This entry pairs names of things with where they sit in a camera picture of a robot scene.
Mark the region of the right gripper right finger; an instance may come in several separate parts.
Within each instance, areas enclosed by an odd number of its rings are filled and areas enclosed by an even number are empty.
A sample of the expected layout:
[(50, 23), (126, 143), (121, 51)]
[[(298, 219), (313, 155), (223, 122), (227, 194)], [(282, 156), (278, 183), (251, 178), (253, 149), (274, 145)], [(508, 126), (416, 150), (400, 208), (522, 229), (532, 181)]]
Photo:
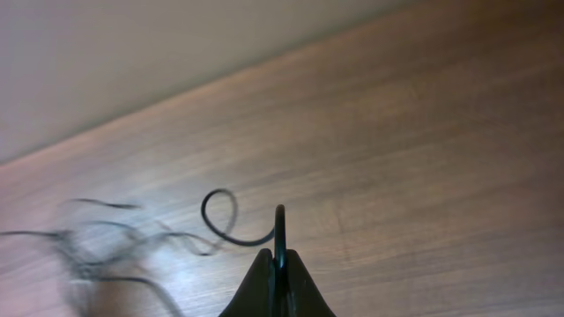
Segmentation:
[(288, 311), (292, 317), (336, 317), (316, 287), (299, 254), (286, 251)]

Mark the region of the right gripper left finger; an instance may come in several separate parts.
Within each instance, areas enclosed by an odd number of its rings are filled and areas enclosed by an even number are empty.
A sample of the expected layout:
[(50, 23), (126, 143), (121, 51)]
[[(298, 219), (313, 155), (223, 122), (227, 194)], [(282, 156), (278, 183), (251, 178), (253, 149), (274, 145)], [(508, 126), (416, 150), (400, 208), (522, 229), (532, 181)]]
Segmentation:
[(219, 317), (271, 317), (273, 284), (273, 255), (270, 249), (263, 248)]

